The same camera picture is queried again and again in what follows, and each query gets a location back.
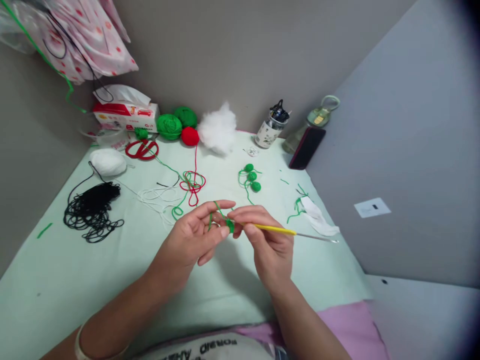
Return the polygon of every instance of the red yarn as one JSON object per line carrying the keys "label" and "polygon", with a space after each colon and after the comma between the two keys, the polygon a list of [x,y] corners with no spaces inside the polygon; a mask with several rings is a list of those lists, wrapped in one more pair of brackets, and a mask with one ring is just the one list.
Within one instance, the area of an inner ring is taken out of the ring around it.
{"label": "red yarn", "polygon": [[193,127],[188,126],[182,130],[181,140],[187,146],[195,146],[200,141],[199,133]]}
{"label": "red yarn", "polygon": [[[190,171],[185,171],[183,173],[183,176],[185,177],[186,181],[182,181],[179,184],[182,190],[190,192],[190,198],[188,199],[188,205],[190,205],[191,207],[197,206],[197,204],[199,203],[199,196],[197,195],[197,193],[207,183],[207,179],[205,178],[205,176],[203,176],[202,174],[199,174],[197,172],[197,149],[198,148],[199,147],[198,147],[198,141],[197,141],[197,146],[195,147],[195,171],[191,171],[191,170]],[[193,182],[190,181],[190,178],[191,178],[192,174],[193,174]],[[197,183],[197,181],[196,181],[197,180],[197,175],[203,179],[202,184]],[[188,188],[183,187],[182,184],[186,184],[188,186]],[[195,203],[191,203],[192,197],[194,195],[195,195],[195,200],[196,201],[195,201]]]}

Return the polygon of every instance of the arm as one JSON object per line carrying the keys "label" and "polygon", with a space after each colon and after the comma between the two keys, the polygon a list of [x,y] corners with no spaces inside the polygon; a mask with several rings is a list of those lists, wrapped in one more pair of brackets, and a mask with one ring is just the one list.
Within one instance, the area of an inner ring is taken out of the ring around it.
{"label": "arm", "polygon": [[253,247],[258,276],[270,293],[288,350],[300,360],[350,359],[340,341],[290,279],[293,236],[263,231],[252,225],[282,227],[262,206],[239,207],[228,217],[245,224],[243,231]]}
{"label": "arm", "polygon": [[[222,209],[235,206],[234,201],[217,201]],[[121,359],[123,350],[148,325],[162,305],[185,285],[195,264],[206,264],[215,247],[230,232],[224,225],[217,206],[206,202],[179,219],[162,243],[144,275],[123,290],[115,299],[93,315],[84,325],[79,345],[91,359]],[[42,360],[76,360],[77,328]]]}

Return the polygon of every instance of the clear bottle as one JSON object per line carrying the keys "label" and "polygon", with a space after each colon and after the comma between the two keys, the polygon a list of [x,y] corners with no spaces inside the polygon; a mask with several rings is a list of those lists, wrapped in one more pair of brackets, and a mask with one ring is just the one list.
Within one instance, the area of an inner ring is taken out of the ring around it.
{"label": "clear bottle", "polygon": [[[332,100],[333,104],[326,105],[324,107],[324,103],[326,100]],[[332,95],[325,96],[321,101],[320,107],[317,107],[310,111],[301,127],[286,138],[286,140],[281,145],[283,150],[285,150],[289,154],[295,154],[295,151],[297,151],[297,148],[299,147],[300,141],[302,141],[302,137],[304,136],[305,131],[309,127],[323,128],[329,122],[332,111],[339,106],[340,100],[338,97]]]}

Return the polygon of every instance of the red scissors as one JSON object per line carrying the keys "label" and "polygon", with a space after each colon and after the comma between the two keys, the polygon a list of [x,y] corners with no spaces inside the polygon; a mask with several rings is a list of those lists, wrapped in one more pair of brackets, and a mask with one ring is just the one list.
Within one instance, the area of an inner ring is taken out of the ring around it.
{"label": "red scissors", "polygon": [[[139,159],[139,160],[143,160],[143,161],[148,161],[148,160],[155,159],[155,157],[159,154],[159,145],[155,141],[157,136],[158,136],[158,134],[155,135],[155,136],[152,136],[151,138],[148,138],[148,139],[137,140],[137,141],[129,143],[125,148],[125,154],[129,158]],[[134,153],[134,154],[130,153],[129,150],[137,144],[141,144],[141,145],[138,147],[136,153]],[[153,153],[152,155],[145,156],[147,153],[151,153],[151,152]]]}

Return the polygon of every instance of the white yarn ball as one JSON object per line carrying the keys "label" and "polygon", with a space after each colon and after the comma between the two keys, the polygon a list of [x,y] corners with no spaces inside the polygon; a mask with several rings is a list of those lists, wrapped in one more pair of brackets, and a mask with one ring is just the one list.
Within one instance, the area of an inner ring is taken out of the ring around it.
{"label": "white yarn ball", "polygon": [[115,176],[127,169],[125,157],[112,148],[92,151],[90,161],[102,176]]}

